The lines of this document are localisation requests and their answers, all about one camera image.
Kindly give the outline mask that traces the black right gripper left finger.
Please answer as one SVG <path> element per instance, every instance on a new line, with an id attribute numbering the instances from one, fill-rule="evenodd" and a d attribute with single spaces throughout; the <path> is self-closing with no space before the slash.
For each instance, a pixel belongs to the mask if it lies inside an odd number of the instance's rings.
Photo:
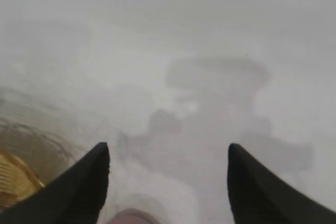
<path id="1" fill-rule="evenodd" d="M 109 148 L 100 142 L 44 189 L 1 213 L 1 223 L 97 223 L 109 171 Z"/>

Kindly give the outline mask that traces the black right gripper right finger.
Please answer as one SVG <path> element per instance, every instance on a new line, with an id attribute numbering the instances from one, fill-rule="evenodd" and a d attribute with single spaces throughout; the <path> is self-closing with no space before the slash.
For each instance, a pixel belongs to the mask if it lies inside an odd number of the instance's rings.
<path id="1" fill-rule="evenodd" d="M 284 182 L 241 145 L 228 148 L 227 190 L 235 223 L 335 223 L 335 212 Z"/>

